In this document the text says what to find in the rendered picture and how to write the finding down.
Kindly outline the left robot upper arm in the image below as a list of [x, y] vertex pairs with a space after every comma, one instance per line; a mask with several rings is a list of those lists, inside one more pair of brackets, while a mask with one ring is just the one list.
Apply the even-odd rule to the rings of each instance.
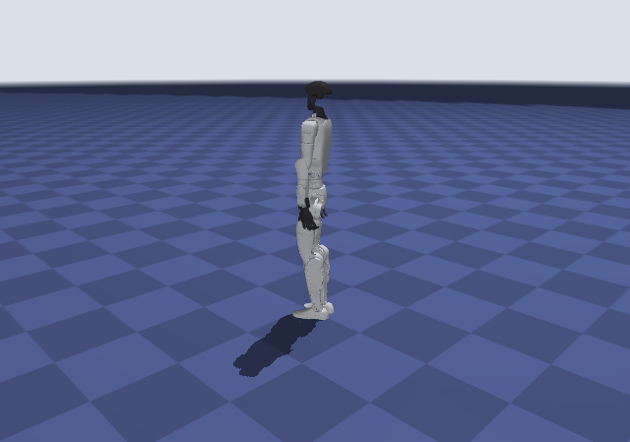
[[300, 159], [304, 159], [306, 161], [307, 168], [309, 169], [312, 163], [314, 141], [318, 133], [318, 121], [308, 120], [308, 121], [302, 122], [300, 133], [301, 133], [300, 149], [302, 152], [302, 158]]

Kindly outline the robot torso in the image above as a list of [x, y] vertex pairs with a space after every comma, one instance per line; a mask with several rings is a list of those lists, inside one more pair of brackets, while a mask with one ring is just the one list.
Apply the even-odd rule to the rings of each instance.
[[[313, 113], [311, 117], [308, 117], [305, 121], [315, 120], [318, 121], [318, 133], [315, 137], [314, 141], [314, 149], [313, 149], [313, 157], [312, 163], [308, 172], [311, 172], [309, 183], [308, 183], [308, 198], [310, 201], [311, 196], [318, 197], [322, 208], [327, 203], [327, 190], [326, 186], [323, 184], [323, 178], [318, 175], [318, 173], [324, 173], [327, 170], [329, 155], [330, 155], [330, 147], [331, 147], [331, 138], [332, 138], [332, 122], [331, 119], [325, 119], [316, 117], [317, 113]], [[300, 133], [300, 147], [301, 147], [301, 133]], [[300, 158], [302, 158], [302, 152], [300, 150]], [[315, 176], [315, 175], [316, 176]]]

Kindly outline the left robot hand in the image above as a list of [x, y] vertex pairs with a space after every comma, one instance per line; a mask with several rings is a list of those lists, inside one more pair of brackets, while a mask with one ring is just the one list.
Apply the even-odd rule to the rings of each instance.
[[304, 229], [307, 228], [308, 230], [311, 230], [311, 229], [315, 230], [316, 228], [319, 228], [320, 226], [317, 226], [313, 220], [313, 216], [309, 211], [310, 204], [309, 204], [309, 199], [307, 197], [305, 198], [305, 205], [306, 205], [305, 208], [298, 206], [298, 209], [301, 210], [299, 212], [298, 221], [302, 221], [302, 226]]

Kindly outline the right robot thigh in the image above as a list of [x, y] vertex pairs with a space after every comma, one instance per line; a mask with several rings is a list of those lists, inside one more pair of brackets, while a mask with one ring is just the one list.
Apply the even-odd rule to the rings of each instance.
[[[325, 206], [322, 209], [325, 209]], [[319, 243], [320, 235], [321, 235], [321, 227], [322, 227], [321, 216], [318, 220], [314, 220], [314, 221], [315, 221], [315, 224], [320, 227], [315, 229], [314, 244], [311, 251], [320, 253], [321, 256], [323, 257], [323, 260], [325, 261], [327, 260], [329, 253], [328, 253], [327, 248], [324, 245]]]

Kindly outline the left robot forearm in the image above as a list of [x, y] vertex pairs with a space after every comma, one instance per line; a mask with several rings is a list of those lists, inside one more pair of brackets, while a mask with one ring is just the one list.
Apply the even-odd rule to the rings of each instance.
[[297, 178], [297, 189], [296, 189], [297, 205], [299, 207], [306, 207], [305, 198], [306, 197], [308, 198], [308, 194], [309, 194], [308, 183], [310, 179], [306, 161], [304, 159], [299, 159], [295, 163], [295, 168], [296, 168], [296, 178]]

